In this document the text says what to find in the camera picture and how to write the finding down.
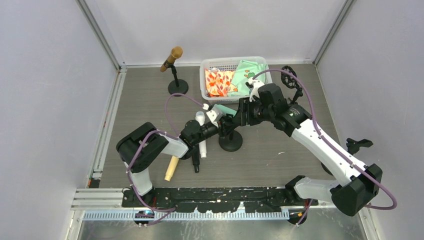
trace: white bottle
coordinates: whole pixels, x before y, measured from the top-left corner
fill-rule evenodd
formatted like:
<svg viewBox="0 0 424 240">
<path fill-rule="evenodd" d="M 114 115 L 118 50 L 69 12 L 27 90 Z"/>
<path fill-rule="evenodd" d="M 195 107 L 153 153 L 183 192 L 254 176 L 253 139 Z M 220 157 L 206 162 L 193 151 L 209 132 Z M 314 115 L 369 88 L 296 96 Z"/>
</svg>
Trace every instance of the white bottle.
<svg viewBox="0 0 424 240">
<path fill-rule="evenodd" d="M 203 126 L 205 124 L 205 114 L 202 111 L 196 112 L 196 121 L 200 124 L 200 126 Z M 206 158 L 206 140 L 203 140 L 199 143 L 199 151 L 200 151 L 200 158 L 205 159 Z"/>
</svg>

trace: white backdrop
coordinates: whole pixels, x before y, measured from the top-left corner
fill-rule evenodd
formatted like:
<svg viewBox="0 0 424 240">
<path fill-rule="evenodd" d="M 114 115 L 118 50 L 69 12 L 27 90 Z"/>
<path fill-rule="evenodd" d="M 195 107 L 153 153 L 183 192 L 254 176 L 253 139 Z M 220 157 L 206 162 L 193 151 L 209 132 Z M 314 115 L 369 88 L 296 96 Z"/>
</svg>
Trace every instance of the white backdrop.
<svg viewBox="0 0 424 240">
<path fill-rule="evenodd" d="M 398 207 L 373 211 L 382 240 L 423 239 L 424 2 L 356 1 L 318 65 L 340 140 L 383 170 Z M 392 202 L 383 191 L 376 206 Z"/>
<path fill-rule="evenodd" d="M 60 240 L 117 73 L 75 0 L 0 12 L 0 239 Z"/>
<path fill-rule="evenodd" d="M 311 62 L 344 0 L 90 0 L 109 44 L 127 65 L 262 56 Z"/>
</svg>

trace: wood grain surface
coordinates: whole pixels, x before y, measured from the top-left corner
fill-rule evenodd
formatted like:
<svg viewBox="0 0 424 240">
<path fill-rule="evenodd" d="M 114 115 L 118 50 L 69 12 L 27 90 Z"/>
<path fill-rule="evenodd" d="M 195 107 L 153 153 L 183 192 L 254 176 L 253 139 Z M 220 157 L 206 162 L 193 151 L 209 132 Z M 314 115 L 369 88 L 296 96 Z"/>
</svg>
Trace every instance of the wood grain surface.
<svg viewBox="0 0 424 240">
<path fill-rule="evenodd" d="M 281 69 L 282 65 L 270 65 L 270 69 Z M 312 64 L 291 65 L 299 79 L 307 87 L 320 126 L 335 140 L 336 131 Z M 199 67 L 177 67 L 178 78 L 189 85 L 187 95 L 201 103 Z M 280 80 L 279 72 L 272 72 L 272 81 L 279 85 L 286 98 L 292 98 L 295 90 L 287 89 Z M 160 72 L 155 68 L 130 68 L 127 71 L 122 95 L 107 150 L 106 161 L 100 181 L 101 188 L 128 187 L 125 166 L 116 151 L 116 144 L 127 134 L 145 122 L 174 134 L 166 120 L 164 106 L 169 97 L 168 84 L 173 80 L 170 70 Z M 306 96 L 298 103 L 309 110 Z M 237 109 L 237 104 L 228 104 Z M 193 120 L 202 109 L 185 97 L 174 97 L 169 101 L 168 113 L 180 131 L 185 123 Z M 218 136 L 206 140 L 207 158 L 200 160 L 200 172 L 195 173 L 191 159 L 180 160 L 170 182 L 165 181 L 165 172 L 171 156 L 160 154 L 150 165 L 150 179 L 155 187 L 254 187 L 284 186 L 297 175 L 313 179 L 333 179 L 321 168 L 318 159 L 303 145 L 276 130 L 271 123 L 239 127 L 243 146 L 236 152 L 226 152 L 218 144 Z"/>
</svg>

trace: wooden microphone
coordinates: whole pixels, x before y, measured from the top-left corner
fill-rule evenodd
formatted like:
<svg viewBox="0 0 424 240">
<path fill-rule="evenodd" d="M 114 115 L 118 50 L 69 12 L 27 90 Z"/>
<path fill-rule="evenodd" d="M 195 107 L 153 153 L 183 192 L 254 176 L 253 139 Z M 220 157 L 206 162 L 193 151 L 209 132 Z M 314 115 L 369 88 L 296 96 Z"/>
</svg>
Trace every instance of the wooden microphone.
<svg viewBox="0 0 424 240">
<path fill-rule="evenodd" d="M 171 64 L 175 63 L 175 60 L 181 58 L 181 55 L 183 55 L 183 49 L 179 46 L 174 47 L 171 50 L 171 54 L 168 56 L 168 58 L 160 67 L 160 71 L 165 72 L 170 67 Z"/>
</svg>

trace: laundry basket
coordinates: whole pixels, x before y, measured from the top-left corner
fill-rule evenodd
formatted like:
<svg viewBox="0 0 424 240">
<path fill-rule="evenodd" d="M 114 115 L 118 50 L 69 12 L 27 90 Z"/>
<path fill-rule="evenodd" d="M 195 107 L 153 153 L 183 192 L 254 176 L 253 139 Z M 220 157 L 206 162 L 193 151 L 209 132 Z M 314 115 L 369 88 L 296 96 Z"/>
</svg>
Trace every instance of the laundry basket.
<svg viewBox="0 0 424 240">
<path fill-rule="evenodd" d="M 210 104 L 235 104 L 239 102 L 240 98 L 245 98 L 248 96 L 219 96 L 219 97 L 210 97 L 208 96 L 208 91 L 206 90 L 205 82 L 205 69 L 217 68 L 221 71 L 235 71 L 239 65 L 240 60 L 247 60 L 256 62 L 258 64 L 267 64 L 265 58 L 261 56 L 242 56 L 242 57 L 226 57 L 226 58 L 213 58 L 205 59 L 200 64 L 200 91 L 201 96 L 207 100 Z M 273 81 L 271 80 L 271 74 L 269 72 L 265 74 L 265 84 L 270 84 Z"/>
</svg>

